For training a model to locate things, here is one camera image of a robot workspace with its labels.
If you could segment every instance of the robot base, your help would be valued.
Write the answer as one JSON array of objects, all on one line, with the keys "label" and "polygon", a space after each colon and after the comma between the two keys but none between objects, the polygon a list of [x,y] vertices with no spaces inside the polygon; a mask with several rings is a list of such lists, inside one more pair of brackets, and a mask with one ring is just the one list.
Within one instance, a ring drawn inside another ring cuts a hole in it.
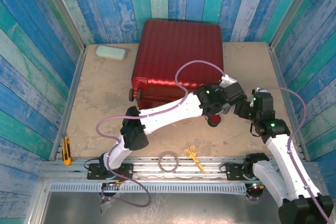
[{"label": "robot base", "polygon": [[[114,171],[127,178],[132,178],[133,164],[122,164],[118,169],[115,169]],[[89,180],[102,180],[102,179],[123,180],[123,178],[115,176],[114,174],[112,174],[106,169],[106,167],[103,164],[102,158],[99,158],[99,163],[89,164],[89,172],[88,172],[87,179]]]}]

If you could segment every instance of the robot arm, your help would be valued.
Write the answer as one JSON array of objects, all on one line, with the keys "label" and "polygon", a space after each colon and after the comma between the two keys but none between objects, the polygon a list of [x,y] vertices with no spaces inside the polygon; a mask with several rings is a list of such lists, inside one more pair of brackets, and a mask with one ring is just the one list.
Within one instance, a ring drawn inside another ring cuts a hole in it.
[{"label": "robot arm", "polygon": [[[130,107],[126,115],[128,116],[146,116],[142,119],[125,119],[122,122],[119,140],[112,148],[113,152],[109,158],[111,169],[120,167],[122,161],[131,154],[145,148],[149,143],[147,135],[158,130],[161,127],[178,122],[187,118],[195,118],[202,115],[211,116],[218,113],[228,113],[230,107],[238,102],[247,99],[239,83],[228,75],[222,77],[218,86],[202,86],[190,93],[186,100],[174,110],[162,114],[158,112],[165,111],[179,104],[182,99],[147,110],[138,111],[135,106]],[[107,166],[107,155],[100,157],[100,163]]]},{"label": "robot arm", "polygon": [[[282,179],[277,174],[265,155],[247,155],[244,160],[244,174],[258,177],[268,188],[278,204],[282,223],[325,223],[288,155],[287,144],[290,132],[283,120],[275,118],[271,94],[265,90],[259,90],[254,93],[252,102],[248,102],[246,99],[239,83],[229,76],[225,76],[222,77],[220,85],[202,86],[190,93],[176,109],[162,114],[150,116],[179,104],[181,100],[141,111],[138,111],[135,106],[130,107],[126,115],[148,116],[141,119],[123,120],[119,136],[120,144],[117,143],[117,146],[113,147],[113,151],[110,151],[109,166],[111,169],[119,168],[122,161],[132,151],[140,150],[148,145],[148,134],[163,126],[187,118],[227,113],[230,107],[235,105],[234,114],[251,121],[251,134],[261,136],[275,157],[284,178]],[[253,127],[258,135],[252,132]],[[293,144],[291,144],[290,151],[292,151],[293,158],[303,177],[308,182],[308,187],[324,212],[330,216],[333,209],[330,196],[322,196],[311,181]],[[107,168],[107,154],[102,157],[103,160],[100,160],[100,163],[103,163]]]}]

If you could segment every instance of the yellow utility knife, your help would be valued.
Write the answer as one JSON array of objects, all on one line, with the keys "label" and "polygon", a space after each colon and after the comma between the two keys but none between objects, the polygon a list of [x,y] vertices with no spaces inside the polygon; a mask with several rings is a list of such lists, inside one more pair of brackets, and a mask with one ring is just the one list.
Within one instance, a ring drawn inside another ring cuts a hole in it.
[{"label": "yellow utility knife", "polygon": [[62,139],[62,158],[65,165],[71,164],[70,142],[67,136]]}]

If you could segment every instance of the black bracket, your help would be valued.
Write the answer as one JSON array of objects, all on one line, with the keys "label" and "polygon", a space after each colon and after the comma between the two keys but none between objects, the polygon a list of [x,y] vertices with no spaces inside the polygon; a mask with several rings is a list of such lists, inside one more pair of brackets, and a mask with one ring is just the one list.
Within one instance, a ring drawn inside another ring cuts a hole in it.
[{"label": "black bracket", "polygon": [[226,178],[230,181],[247,180],[243,177],[243,164],[227,163],[225,164]]},{"label": "black bracket", "polygon": [[[126,115],[139,116],[136,106],[127,109]],[[145,148],[149,142],[144,132],[145,125],[141,124],[140,119],[124,119],[122,121],[121,135],[124,138],[125,148],[137,151]]]},{"label": "black bracket", "polygon": [[269,158],[266,156],[265,153],[252,153],[245,156],[243,162],[244,164],[243,172],[245,176],[247,176],[248,178],[254,177],[253,164],[258,161],[269,161]]},{"label": "black bracket", "polygon": [[[322,207],[325,214],[330,217],[333,202],[330,196],[318,195],[316,200]],[[304,198],[303,196],[299,199],[289,201],[283,199],[282,206],[279,207],[279,218],[281,223],[298,223],[298,224],[311,224],[327,223],[320,213],[319,209],[315,205],[312,198]]]},{"label": "black bracket", "polygon": [[203,85],[193,92],[197,95],[203,109],[203,115],[211,116],[219,113],[227,107],[226,104],[234,105],[247,99],[245,92],[238,82],[225,88],[219,85]]},{"label": "black bracket", "polygon": [[[133,164],[122,164],[118,169],[113,170],[114,172],[123,175],[127,178],[132,178],[133,176]],[[118,176],[115,176],[109,172],[105,166],[101,166],[99,163],[89,164],[89,172],[87,175],[88,180],[102,180],[102,179],[111,179],[111,180],[124,180]]]}]

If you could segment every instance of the purple cable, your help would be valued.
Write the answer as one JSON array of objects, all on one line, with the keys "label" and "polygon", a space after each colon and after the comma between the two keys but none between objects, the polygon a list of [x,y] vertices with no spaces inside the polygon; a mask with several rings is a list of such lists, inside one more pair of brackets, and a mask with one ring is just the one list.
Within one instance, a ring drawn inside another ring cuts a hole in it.
[{"label": "purple cable", "polygon": [[295,93],[294,91],[290,90],[290,89],[287,89],[287,88],[282,88],[282,87],[269,87],[269,88],[262,88],[262,89],[266,89],[266,90],[269,90],[269,89],[280,89],[280,90],[285,90],[289,93],[292,93],[293,95],[295,95],[303,104],[303,118],[302,118],[302,121],[301,123],[299,124],[298,128],[293,132],[293,134],[291,134],[288,138],[288,142],[287,142],[287,152],[289,154],[289,157],[290,159],[292,160],[293,162],[293,165],[296,169],[296,171],[298,172],[303,184],[304,184],[304,188],[308,191],[310,197],[312,198],[312,200],[314,201],[315,205],[317,206],[317,208],[319,209],[320,213],[322,214],[322,216],[324,217],[324,219],[327,221],[327,223],[329,224],[332,224],[331,220],[328,218],[327,214],[323,211],[322,207],[320,206],[320,204],[318,203],[317,199],[315,198],[313,192],[311,191],[307,181],[304,179],[304,176],[302,174],[302,172],[300,171],[300,168],[298,166],[298,164],[296,163],[295,159],[294,159],[294,156],[293,156],[293,153],[290,149],[290,145],[293,141],[293,138],[294,136],[299,132],[299,130],[302,128],[304,122],[305,122],[305,119],[306,119],[306,115],[307,115],[307,107],[306,107],[306,104],[304,102],[304,100],[302,99],[302,97],[298,94],[298,93]]},{"label": "purple cable", "polygon": [[[212,63],[207,62],[207,61],[205,61],[205,60],[192,60],[192,61],[189,61],[188,63],[186,63],[186,64],[184,64],[183,66],[181,66],[181,67],[179,68],[179,70],[178,70],[178,71],[176,72],[176,74],[175,74],[175,82],[176,82],[176,85],[179,86],[181,89],[183,89],[183,90],[185,91],[185,95],[184,95],[183,99],[182,99],[177,105],[175,105],[175,106],[173,106],[173,107],[171,107],[171,108],[169,108],[169,109],[166,109],[166,110],[163,110],[163,111],[159,111],[159,112],[155,112],[155,113],[152,113],[152,114],[149,114],[149,115],[142,115],[142,116],[126,116],[126,115],[111,116],[111,117],[109,117],[109,118],[106,118],[106,119],[104,119],[104,120],[101,120],[101,121],[96,125],[96,132],[97,132],[97,134],[100,135],[100,136],[102,136],[102,137],[105,137],[105,138],[114,139],[114,140],[116,140],[116,141],[118,142],[118,144],[120,144],[120,140],[119,140],[117,137],[115,137],[115,136],[108,136],[108,135],[104,135],[104,134],[102,134],[102,133],[99,131],[99,127],[100,127],[100,125],[103,124],[103,123],[105,123],[105,122],[114,120],[114,119],[142,119],[142,118],[147,118],[147,117],[150,117],[150,116],[154,116],[154,115],[159,115],[159,114],[162,114],[162,113],[166,113],[166,112],[168,112],[168,111],[172,111],[172,110],[178,108],[178,107],[179,107],[179,106],[180,106],[180,105],[187,99],[187,96],[188,96],[188,89],[186,89],[185,87],[183,87],[182,85],[180,85],[180,84],[178,83],[178,79],[177,79],[177,77],[178,77],[178,75],[180,74],[180,72],[182,71],[182,69],[184,69],[186,66],[191,65],[191,64],[194,64],[194,63],[203,63],[203,64],[210,65],[210,66],[216,68],[219,72],[221,72],[221,74],[222,74],[223,76],[225,76],[224,71],[223,71],[222,69],[220,69],[218,66],[216,66],[215,64],[212,64]],[[110,163],[110,156],[111,156],[113,150],[114,150],[117,146],[118,146],[118,145],[114,145],[114,146],[112,147],[112,149],[111,149],[111,150],[108,152],[108,154],[107,154],[107,160],[106,160],[106,163],[107,163],[107,169],[108,169],[112,174],[114,174],[114,175],[116,175],[116,176],[118,176],[118,177],[120,177],[120,178],[123,178],[123,179],[126,179],[126,180],[130,180],[130,181],[132,181],[132,182],[138,184],[140,187],[142,187],[142,188],[146,191],[146,193],[148,194],[148,198],[149,198],[149,199],[148,199],[148,202],[147,202],[146,204],[144,204],[144,205],[139,205],[139,204],[132,203],[132,202],[130,202],[130,201],[128,201],[128,200],[125,200],[125,199],[122,199],[122,198],[115,198],[115,197],[109,197],[109,198],[110,198],[110,199],[116,199],[116,200],[122,201],[122,202],[124,202],[124,203],[126,203],[126,204],[129,204],[129,205],[131,205],[131,206],[135,206],[135,207],[147,207],[147,206],[150,204],[150,202],[151,202],[151,194],[150,194],[149,191],[146,189],[146,187],[145,187],[144,185],[142,185],[140,182],[137,182],[137,181],[134,180],[134,179],[127,178],[127,177],[125,177],[125,176],[122,176],[122,175],[116,173],[115,171],[113,171],[113,170],[111,169],[111,167],[110,167],[110,165],[109,165],[109,163]]]}]

